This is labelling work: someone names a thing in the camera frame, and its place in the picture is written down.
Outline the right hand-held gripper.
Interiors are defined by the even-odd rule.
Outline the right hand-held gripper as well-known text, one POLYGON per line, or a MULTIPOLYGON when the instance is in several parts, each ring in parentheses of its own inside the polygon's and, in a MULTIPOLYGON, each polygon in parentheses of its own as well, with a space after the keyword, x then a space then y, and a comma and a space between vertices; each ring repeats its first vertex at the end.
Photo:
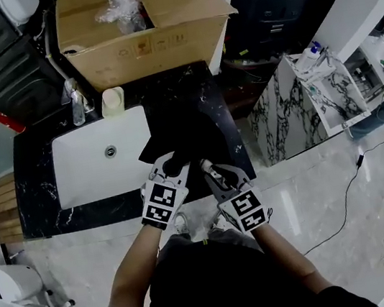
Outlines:
POLYGON ((234 165, 200 161, 200 168, 224 218, 242 233, 250 233, 269 222, 268 209, 260 189, 253 186, 245 171, 234 165))

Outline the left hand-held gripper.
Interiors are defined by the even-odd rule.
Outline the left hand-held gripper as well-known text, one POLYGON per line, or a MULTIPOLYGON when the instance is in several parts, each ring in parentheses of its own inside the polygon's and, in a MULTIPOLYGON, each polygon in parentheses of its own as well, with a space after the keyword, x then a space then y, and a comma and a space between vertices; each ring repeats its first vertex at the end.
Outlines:
POLYGON ((185 201, 189 190, 186 186, 191 163, 188 162, 176 177, 165 174, 163 165, 169 161, 173 152, 156 159, 149 178, 142 187, 142 224, 161 230, 167 229, 185 201))

